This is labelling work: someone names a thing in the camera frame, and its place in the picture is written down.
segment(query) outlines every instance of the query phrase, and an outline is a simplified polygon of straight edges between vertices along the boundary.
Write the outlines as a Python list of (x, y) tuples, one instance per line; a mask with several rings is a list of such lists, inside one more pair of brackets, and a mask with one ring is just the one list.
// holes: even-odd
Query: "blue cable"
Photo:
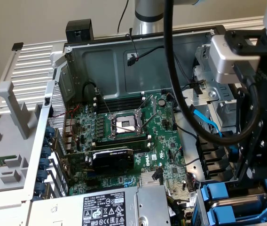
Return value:
[(214, 123), (213, 121), (207, 119), (207, 117), (205, 117), (203, 114), (201, 114), (201, 112), (199, 110), (197, 110), (197, 109), (195, 109), (193, 113), (195, 115), (197, 115), (199, 118), (201, 118), (203, 121), (205, 121), (206, 123), (211, 124), (213, 127), (215, 127), (215, 129), (219, 133), (219, 136), (222, 137), (222, 134), (221, 134), (220, 130), (218, 129), (218, 126), (217, 126), (216, 123)]
[[(215, 127), (215, 129), (217, 130), (219, 136), (222, 137), (222, 133), (218, 129), (218, 126), (217, 126), (216, 123), (214, 123), (213, 121), (207, 119), (207, 117), (205, 117), (199, 110), (195, 109), (193, 113), (195, 115), (197, 115), (199, 118), (201, 118), (203, 121), (205, 121), (206, 123), (211, 124), (213, 127)], [(229, 148), (232, 149), (232, 152), (234, 154), (238, 154), (238, 149), (234, 145), (231, 145)]]
[(128, 186), (131, 185), (133, 182), (134, 182), (134, 177), (132, 178), (132, 181), (125, 182), (125, 183), (124, 183), (124, 187), (128, 187)]

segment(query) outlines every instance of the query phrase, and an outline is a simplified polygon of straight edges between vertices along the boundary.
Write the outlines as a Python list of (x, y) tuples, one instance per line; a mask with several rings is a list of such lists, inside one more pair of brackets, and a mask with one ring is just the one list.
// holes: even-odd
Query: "sticker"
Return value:
[(137, 57), (137, 54), (136, 53), (128, 53), (127, 54), (127, 60), (129, 60), (132, 56)]
[(156, 154), (152, 154), (151, 158), (152, 158), (153, 161), (155, 161), (155, 160), (157, 160), (157, 155)]
[(196, 192), (189, 193), (190, 207), (193, 207), (196, 202)]
[(86, 197), (82, 226), (126, 226), (125, 193)]
[(168, 206), (168, 210), (169, 210), (169, 215), (170, 215), (170, 217), (173, 217), (173, 216), (176, 215), (175, 212), (171, 209), (170, 206)]

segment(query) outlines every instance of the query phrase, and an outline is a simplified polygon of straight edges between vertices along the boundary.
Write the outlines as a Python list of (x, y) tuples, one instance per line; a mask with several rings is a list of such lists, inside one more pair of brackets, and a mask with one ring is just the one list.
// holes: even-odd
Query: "black mount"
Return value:
[[(266, 31), (227, 31), (225, 39), (230, 49), (241, 56), (260, 56), (257, 72), (252, 70), (248, 62), (234, 64), (234, 71), (244, 81), (245, 76), (256, 80), (261, 103), (260, 122), (252, 135), (239, 144), (239, 160), (235, 178), (239, 183), (267, 179), (267, 36)], [(256, 46), (250, 45), (249, 39), (257, 39)], [(241, 132), (251, 119), (251, 96), (246, 88), (238, 89), (236, 130)]]

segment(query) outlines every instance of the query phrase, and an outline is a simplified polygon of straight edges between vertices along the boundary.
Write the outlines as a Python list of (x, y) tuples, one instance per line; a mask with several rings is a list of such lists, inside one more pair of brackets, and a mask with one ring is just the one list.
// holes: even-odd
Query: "chip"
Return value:
[(177, 168), (172, 168), (172, 173), (177, 173)]

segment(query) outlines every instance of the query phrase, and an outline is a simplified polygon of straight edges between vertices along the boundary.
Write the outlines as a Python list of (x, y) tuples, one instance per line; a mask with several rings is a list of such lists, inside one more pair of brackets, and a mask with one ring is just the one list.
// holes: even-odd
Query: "motherboard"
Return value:
[(174, 199), (188, 200), (172, 101), (162, 90), (72, 106), (64, 134), (68, 154), (62, 158), (72, 178), (69, 195), (165, 185)]

